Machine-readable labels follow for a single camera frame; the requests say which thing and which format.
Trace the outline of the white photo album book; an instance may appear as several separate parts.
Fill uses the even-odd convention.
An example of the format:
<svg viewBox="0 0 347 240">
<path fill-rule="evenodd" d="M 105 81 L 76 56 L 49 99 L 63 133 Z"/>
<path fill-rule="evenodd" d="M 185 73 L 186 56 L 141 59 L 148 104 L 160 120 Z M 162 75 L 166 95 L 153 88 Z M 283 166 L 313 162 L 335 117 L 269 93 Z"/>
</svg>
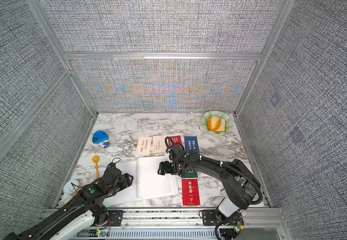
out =
<svg viewBox="0 0 347 240">
<path fill-rule="evenodd" d="M 117 164 L 116 167 L 133 176 L 132 185 L 115 196 L 106 198 L 105 206 L 130 203 L 139 200 L 148 200 L 160 197 L 168 197 L 178 194 L 176 176 L 159 175 L 159 164 L 166 161 L 165 156 L 142 157 L 136 161 Z"/>
</svg>

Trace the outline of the beige card red text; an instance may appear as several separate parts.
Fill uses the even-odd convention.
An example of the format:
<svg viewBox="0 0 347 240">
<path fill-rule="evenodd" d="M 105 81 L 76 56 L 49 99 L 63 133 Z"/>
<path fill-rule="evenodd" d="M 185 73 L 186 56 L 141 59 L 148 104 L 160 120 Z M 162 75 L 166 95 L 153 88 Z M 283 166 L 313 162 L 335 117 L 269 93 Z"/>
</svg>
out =
<svg viewBox="0 0 347 240">
<path fill-rule="evenodd" d="M 148 157 L 150 155 L 152 137 L 139 137 L 137 148 L 136 148 L 136 157 Z"/>
</svg>

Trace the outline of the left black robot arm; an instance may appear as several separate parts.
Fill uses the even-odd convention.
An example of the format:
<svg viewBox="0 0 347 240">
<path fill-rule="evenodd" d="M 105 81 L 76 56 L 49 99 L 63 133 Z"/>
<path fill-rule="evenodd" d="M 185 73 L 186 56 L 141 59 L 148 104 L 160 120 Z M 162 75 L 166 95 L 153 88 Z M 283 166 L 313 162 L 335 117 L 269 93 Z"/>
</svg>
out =
<svg viewBox="0 0 347 240">
<path fill-rule="evenodd" d="M 115 167 L 83 186 L 64 206 L 45 220 L 20 234 L 9 233 L 5 240 L 68 240 L 92 225 L 104 225 L 107 208 L 103 201 L 132 186 L 133 176 Z"/>
</svg>

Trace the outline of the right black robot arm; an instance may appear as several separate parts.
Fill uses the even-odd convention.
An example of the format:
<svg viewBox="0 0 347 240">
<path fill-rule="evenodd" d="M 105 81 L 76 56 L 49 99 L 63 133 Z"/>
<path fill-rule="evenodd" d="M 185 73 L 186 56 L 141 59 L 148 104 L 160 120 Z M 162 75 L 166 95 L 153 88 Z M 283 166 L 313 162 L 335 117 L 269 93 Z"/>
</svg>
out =
<svg viewBox="0 0 347 240">
<path fill-rule="evenodd" d="M 260 182 L 238 159 L 223 162 L 194 153 L 170 155 L 169 159 L 169 161 L 159 164 L 157 170 L 159 175 L 182 176 L 186 171 L 200 172 L 222 183 L 227 197 L 222 200 L 215 211 L 216 219 L 219 222 L 226 220 L 234 213 L 246 210 L 250 205 L 262 203 L 263 194 Z"/>
</svg>

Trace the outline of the green card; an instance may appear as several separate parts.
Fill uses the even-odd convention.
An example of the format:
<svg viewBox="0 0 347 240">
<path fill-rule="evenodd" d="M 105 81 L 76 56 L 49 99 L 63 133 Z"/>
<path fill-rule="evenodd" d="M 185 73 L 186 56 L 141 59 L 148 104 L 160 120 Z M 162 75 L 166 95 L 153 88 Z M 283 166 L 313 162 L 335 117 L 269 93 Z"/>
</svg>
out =
<svg viewBox="0 0 347 240">
<path fill-rule="evenodd" d="M 182 175 L 181 175 L 182 179 L 197 179 L 198 178 L 198 173 L 197 172 L 187 172 L 185 171 Z"/>
</svg>

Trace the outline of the yellow spoon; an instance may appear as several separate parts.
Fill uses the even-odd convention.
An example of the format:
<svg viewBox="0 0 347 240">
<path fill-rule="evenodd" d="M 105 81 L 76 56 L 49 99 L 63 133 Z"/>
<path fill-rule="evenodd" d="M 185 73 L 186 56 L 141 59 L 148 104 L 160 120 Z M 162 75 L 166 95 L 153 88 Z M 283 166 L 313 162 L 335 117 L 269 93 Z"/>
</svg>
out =
<svg viewBox="0 0 347 240">
<path fill-rule="evenodd" d="M 95 169 L 96 169 L 96 177 L 99 178 L 99 169 L 98 169 L 98 162 L 99 162 L 100 158 L 99 156 L 94 156 L 92 158 L 92 161 L 95 163 Z"/>
</svg>

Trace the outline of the dark red card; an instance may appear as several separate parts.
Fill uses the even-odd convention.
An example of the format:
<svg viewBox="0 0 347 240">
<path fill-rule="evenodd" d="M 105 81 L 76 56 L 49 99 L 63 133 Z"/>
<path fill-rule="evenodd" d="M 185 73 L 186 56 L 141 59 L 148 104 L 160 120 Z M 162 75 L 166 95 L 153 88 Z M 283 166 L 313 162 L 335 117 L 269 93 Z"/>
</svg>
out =
<svg viewBox="0 0 347 240">
<path fill-rule="evenodd" d="M 170 140 L 167 141 L 168 146 L 171 147 L 173 143 L 182 144 L 181 136 L 171 136 Z"/>
</svg>

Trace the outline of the blue card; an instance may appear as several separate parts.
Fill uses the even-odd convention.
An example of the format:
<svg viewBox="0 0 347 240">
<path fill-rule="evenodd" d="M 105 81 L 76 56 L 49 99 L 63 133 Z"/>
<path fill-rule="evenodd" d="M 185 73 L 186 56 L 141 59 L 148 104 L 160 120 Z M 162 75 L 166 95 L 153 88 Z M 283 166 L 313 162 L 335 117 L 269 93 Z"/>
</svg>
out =
<svg viewBox="0 0 347 240">
<path fill-rule="evenodd" d="M 187 152 L 192 152 L 195 154 L 199 153 L 199 145 L 198 145 L 197 137 L 185 136 L 184 143 L 185 143 L 185 150 Z"/>
</svg>

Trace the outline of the large red card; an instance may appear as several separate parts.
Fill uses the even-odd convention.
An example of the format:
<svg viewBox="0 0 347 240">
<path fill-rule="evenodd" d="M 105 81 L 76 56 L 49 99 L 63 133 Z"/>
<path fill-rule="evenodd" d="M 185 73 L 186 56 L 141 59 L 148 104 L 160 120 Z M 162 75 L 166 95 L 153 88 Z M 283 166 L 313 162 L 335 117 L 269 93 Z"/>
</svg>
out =
<svg viewBox="0 0 347 240">
<path fill-rule="evenodd" d="M 184 206 L 200 206 L 197 179 L 182 179 L 182 203 Z"/>
</svg>

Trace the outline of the blue lidded cup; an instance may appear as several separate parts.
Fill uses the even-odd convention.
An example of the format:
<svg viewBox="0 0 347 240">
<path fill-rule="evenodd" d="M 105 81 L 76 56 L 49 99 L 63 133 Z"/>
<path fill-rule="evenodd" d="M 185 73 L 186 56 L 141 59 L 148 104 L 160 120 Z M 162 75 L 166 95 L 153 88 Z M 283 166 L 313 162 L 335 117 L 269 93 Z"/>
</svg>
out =
<svg viewBox="0 0 347 240">
<path fill-rule="evenodd" d="M 108 134 L 104 131 L 96 131 L 92 137 L 92 143 L 106 149 L 110 146 Z"/>
</svg>

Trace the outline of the bread piece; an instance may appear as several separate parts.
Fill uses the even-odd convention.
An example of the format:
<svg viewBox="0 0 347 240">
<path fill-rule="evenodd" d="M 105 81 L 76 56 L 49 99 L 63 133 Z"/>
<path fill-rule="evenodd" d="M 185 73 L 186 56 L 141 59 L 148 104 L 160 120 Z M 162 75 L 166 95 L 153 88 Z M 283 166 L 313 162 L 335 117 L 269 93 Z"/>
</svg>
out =
<svg viewBox="0 0 347 240">
<path fill-rule="evenodd" d="M 226 121 L 219 116 L 212 115 L 208 119 L 207 128 L 215 133 L 224 133 L 226 130 Z"/>
</svg>

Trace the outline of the green glass plate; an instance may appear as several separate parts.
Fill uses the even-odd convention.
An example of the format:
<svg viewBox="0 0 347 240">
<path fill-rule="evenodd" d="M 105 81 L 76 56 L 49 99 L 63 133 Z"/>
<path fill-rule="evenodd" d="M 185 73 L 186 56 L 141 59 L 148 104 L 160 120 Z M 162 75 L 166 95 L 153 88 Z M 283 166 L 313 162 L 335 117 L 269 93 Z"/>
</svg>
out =
<svg viewBox="0 0 347 240">
<path fill-rule="evenodd" d="M 232 130 L 234 129 L 234 127 L 233 127 L 234 123 L 232 121 L 232 118 L 227 113 L 224 113 L 221 111 L 209 111 L 203 115 L 200 122 L 205 126 L 205 128 L 207 130 L 208 130 L 208 128 L 207 128 L 208 119 L 212 115 L 219 116 L 220 118 L 222 118 L 226 121 L 226 130 L 224 133 L 231 133 L 232 132 Z"/>
</svg>

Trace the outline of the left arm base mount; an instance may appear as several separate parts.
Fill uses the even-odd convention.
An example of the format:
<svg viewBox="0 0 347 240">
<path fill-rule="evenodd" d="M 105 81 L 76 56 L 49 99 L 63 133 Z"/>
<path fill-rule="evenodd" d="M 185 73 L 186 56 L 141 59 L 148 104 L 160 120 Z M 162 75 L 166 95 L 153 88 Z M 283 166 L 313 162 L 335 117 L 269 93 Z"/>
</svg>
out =
<svg viewBox="0 0 347 240">
<path fill-rule="evenodd" d="M 109 210 L 95 217 L 94 224 L 100 228 L 119 227 L 123 218 L 123 210 Z"/>
</svg>

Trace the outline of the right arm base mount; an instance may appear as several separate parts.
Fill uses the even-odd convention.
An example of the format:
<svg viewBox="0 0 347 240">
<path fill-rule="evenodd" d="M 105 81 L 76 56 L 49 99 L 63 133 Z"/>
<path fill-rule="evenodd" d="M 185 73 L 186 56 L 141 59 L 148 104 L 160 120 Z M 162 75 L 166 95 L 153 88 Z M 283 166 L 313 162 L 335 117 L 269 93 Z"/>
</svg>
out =
<svg viewBox="0 0 347 240">
<path fill-rule="evenodd" d="M 244 220 L 241 212 L 233 213 L 225 217 L 219 210 L 200 210 L 199 216 L 204 226 L 229 226 L 240 232 L 244 228 Z"/>
</svg>

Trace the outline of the aluminium front rail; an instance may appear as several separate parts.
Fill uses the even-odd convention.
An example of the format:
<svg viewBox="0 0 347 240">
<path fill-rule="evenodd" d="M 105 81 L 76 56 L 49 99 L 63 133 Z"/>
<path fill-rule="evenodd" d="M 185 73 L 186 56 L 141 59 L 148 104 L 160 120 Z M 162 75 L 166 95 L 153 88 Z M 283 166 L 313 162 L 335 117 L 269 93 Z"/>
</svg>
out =
<svg viewBox="0 0 347 240">
<path fill-rule="evenodd" d="M 72 240 L 214 240 L 215 226 L 204 226 L 200 210 L 212 208 L 112 208 L 123 210 L 119 227 L 87 227 Z M 244 228 L 239 240 L 291 240 L 282 211 L 249 208 L 242 212 Z"/>
</svg>

